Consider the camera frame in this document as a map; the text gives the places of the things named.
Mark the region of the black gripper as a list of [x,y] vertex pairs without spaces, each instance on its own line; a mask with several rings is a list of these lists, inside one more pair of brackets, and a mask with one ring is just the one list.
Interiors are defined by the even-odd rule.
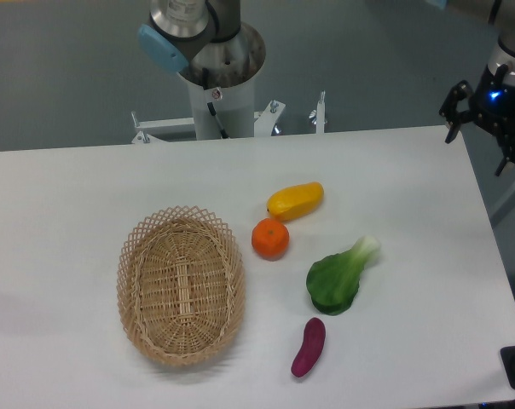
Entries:
[[[495,170],[500,176],[508,164],[515,164],[515,80],[512,65],[504,63],[493,71],[483,71],[473,93],[471,85],[462,80],[453,86],[439,109],[439,115],[448,126],[445,143],[451,143],[463,124],[473,122],[494,135],[502,152],[502,160]],[[458,105],[469,101],[465,111]]]

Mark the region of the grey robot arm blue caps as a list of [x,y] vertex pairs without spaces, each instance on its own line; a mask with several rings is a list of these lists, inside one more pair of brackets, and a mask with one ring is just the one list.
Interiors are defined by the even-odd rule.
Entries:
[[[500,35],[476,88],[453,86],[439,110],[455,139],[463,124],[492,135],[502,152],[495,172],[515,164],[515,1],[435,1],[472,15]],[[240,19],[238,1],[153,1],[137,33],[141,50],[188,86],[200,140],[257,136],[272,112],[254,116],[253,80],[265,60],[260,34]]]

